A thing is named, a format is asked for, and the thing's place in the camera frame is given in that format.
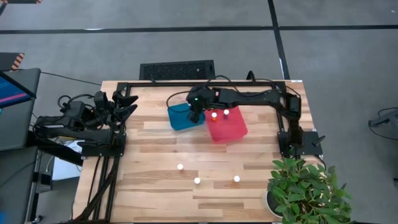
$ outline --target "monitor screen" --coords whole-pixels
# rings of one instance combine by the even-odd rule
[[[18,86],[0,77],[0,108],[11,106],[30,100],[29,93],[21,90]]]

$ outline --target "wooden tabletop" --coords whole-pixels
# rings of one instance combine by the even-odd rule
[[[117,81],[102,84],[108,98]],[[314,128],[302,82],[286,81],[302,96],[300,125]],[[264,91],[267,87],[239,87]],[[165,101],[190,87],[134,87],[137,110],[128,119],[127,144],[119,164],[111,222],[274,222],[262,197],[271,178],[272,160],[280,159],[278,123],[270,106],[240,106],[248,128],[241,140],[213,144],[206,125],[174,131]],[[185,101],[186,94],[170,105]],[[315,162],[314,157],[307,157]],[[84,161],[73,207],[74,216],[86,207],[97,157]],[[184,170],[177,170],[183,164]],[[93,193],[100,178],[101,163]],[[235,183],[234,176],[241,181]],[[199,185],[194,178],[201,178]],[[107,193],[101,204],[104,217]]]

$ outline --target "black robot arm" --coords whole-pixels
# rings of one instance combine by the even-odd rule
[[[93,98],[95,106],[75,101],[84,96]],[[86,140],[78,143],[83,148],[83,156],[118,156],[124,151],[124,123],[137,108],[133,103],[138,96],[122,96],[115,91],[112,99],[109,101],[102,91],[94,96],[70,98],[62,105],[62,116],[38,117],[33,132],[43,139],[64,136]]]
[[[299,125],[301,117],[301,98],[283,93],[280,90],[241,93],[227,88],[208,88],[194,86],[187,96],[190,105],[188,118],[197,123],[203,110],[229,109],[240,105],[271,106],[289,123],[288,141],[293,147],[303,144],[303,130]]]

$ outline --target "plant pot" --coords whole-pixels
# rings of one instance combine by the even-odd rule
[[[283,214],[275,211],[275,209],[279,206],[279,203],[276,201],[271,192],[267,191],[267,193],[262,196],[262,201],[272,214],[274,214],[276,217],[282,218]]]

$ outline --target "blue container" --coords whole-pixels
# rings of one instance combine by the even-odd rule
[[[197,124],[193,123],[188,119],[188,114],[190,112],[188,103],[171,106],[170,108],[167,109],[167,112],[169,112],[170,124],[172,128],[176,131],[192,128],[201,125],[205,122],[204,113],[200,115],[200,119],[199,122],[197,122]]]

